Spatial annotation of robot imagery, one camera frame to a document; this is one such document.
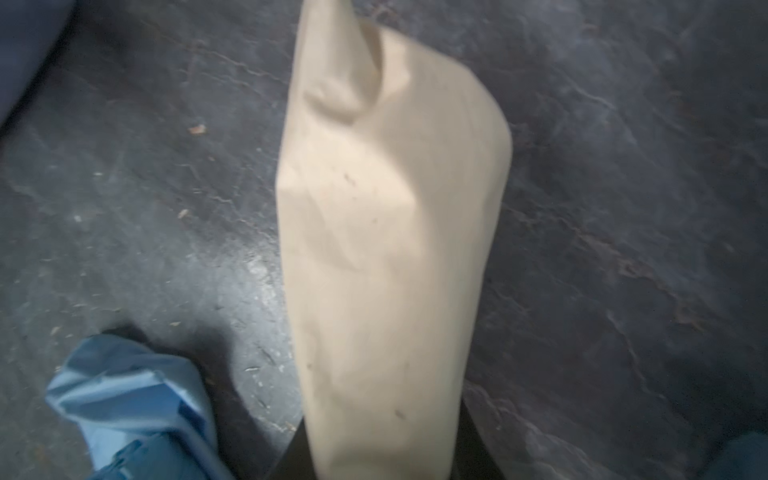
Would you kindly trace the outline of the light blue sleeved umbrella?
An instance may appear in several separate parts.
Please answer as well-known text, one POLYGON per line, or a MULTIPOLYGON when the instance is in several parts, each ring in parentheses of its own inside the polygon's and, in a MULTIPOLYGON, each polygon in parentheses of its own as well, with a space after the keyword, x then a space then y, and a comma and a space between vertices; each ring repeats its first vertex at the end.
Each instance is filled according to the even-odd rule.
POLYGON ((209 396, 188 359, 111 334, 83 340, 46 401, 74 422, 94 479, 230 479, 209 396))

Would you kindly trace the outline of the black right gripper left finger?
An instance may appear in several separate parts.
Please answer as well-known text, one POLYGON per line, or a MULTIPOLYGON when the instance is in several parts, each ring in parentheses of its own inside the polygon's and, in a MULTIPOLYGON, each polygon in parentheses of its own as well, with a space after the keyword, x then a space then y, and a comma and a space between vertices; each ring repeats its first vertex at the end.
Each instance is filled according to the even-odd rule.
POLYGON ((301 420, 284 454, 266 479, 317 480, 304 420, 301 420))

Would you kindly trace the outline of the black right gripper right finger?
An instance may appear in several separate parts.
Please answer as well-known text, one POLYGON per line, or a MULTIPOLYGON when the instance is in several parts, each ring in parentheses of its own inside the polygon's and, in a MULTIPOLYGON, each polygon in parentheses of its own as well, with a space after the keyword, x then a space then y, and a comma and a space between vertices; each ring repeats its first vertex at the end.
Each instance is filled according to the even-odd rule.
POLYGON ((505 479, 504 474, 483 442, 464 401, 460 403, 452 479, 505 479))

